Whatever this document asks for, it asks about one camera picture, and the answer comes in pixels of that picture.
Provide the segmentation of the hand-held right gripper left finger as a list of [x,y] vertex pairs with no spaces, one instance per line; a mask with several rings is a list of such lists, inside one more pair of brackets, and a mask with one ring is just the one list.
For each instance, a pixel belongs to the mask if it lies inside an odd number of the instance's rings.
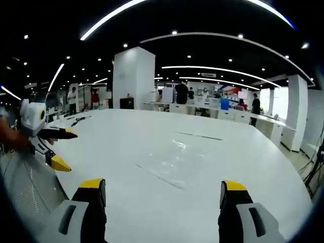
[[103,178],[79,185],[71,200],[50,214],[42,242],[106,242],[106,191]]

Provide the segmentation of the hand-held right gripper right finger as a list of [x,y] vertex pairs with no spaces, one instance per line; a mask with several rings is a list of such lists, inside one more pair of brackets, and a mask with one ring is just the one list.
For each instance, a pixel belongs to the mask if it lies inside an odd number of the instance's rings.
[[285,242],[276,218],[240,183],[222,181],[219,242]]

